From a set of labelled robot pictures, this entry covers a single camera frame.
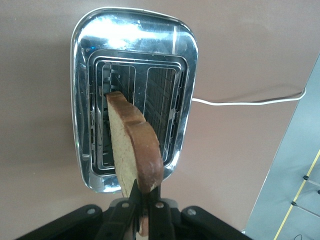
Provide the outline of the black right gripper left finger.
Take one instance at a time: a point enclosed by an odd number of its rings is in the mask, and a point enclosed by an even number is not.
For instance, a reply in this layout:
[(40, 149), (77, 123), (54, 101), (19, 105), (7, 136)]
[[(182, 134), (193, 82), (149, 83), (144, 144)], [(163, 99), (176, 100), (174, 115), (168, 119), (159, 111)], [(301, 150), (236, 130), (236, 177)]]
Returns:
[(135, 240), (140, 219), (140, 190), (135, 180), (128, 198), (111, 202), (103, 213), (97, 240)]

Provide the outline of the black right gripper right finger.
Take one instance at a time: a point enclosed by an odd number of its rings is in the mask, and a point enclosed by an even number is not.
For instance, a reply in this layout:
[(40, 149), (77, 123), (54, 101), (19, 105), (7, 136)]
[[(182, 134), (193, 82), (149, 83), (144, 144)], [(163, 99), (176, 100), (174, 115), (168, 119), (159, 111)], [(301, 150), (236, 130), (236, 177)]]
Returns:
[(172, 224), (171, 208), (161, 198), (158, 186), (149, 194), (148, 202), (149, 240), (174, 240), (175, 229)]

